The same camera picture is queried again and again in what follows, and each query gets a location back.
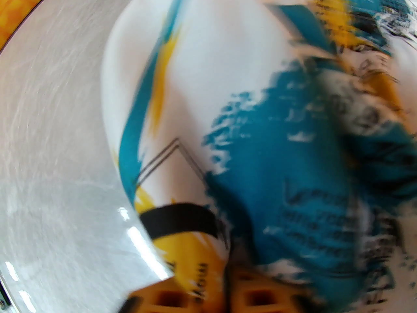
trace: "stainless steel surface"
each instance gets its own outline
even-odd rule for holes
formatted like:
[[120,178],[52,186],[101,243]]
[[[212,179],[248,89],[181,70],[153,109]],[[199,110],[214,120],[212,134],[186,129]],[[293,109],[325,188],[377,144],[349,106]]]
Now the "stainless steel surface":
[[116,312],[166,278],[110,159],[99,71],[129,0],[45,0],[0,55],[0,271],[19,311]]

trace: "brushed metal surface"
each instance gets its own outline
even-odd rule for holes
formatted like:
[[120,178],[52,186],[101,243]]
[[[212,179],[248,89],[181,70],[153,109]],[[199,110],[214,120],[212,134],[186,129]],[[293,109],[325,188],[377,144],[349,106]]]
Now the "brushed metal surface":
[[168,277],[122,190],[99,71],[129,0],[44,0],[0,54],[0,271],[22,313],[116,312]]

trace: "teal paint splash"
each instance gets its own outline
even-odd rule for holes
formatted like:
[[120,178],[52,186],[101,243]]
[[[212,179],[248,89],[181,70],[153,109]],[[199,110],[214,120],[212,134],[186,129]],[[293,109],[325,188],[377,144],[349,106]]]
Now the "teal paint splash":
[[137,94],[134,98],[120,143],[119,171],[123,188],[132,204],[135,200],[137,178],[142,168],[142,160],[138,155],[139,142],[143,132],[149,102],[152,97],[152,86],[159,50],[171,37],[182,2],[183,0],[173,0],[171,4],[161,36],[152,51],[138,84]]
[[295,261],[339,310],[358,297],[363,277],[338,138],[322,94],[298,62],[271,84],[259,103],[249,92],[234,95],[214,119],[203,146],[223,172],[207,173],[208,193],[256,264]]

